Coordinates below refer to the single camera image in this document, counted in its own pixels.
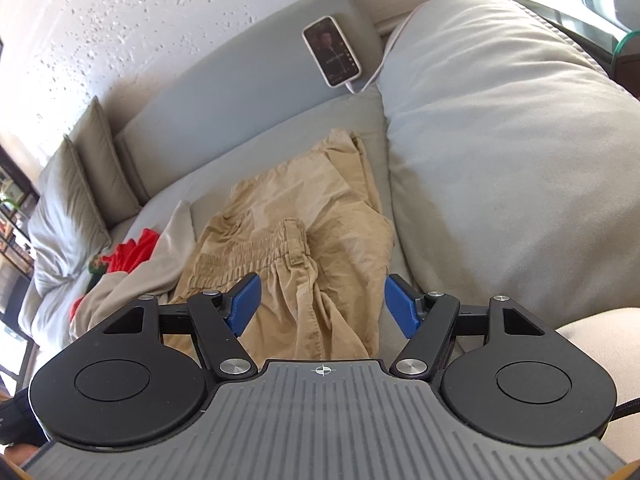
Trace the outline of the person's right hand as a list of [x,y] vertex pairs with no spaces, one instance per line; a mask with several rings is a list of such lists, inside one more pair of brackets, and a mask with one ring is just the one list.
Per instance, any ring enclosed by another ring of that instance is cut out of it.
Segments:
[[15,443],[8,445],[4,451],[3,456],[6,460],[16,466],[22,466],[32,456],[39,451],[38,446],[28,443]]

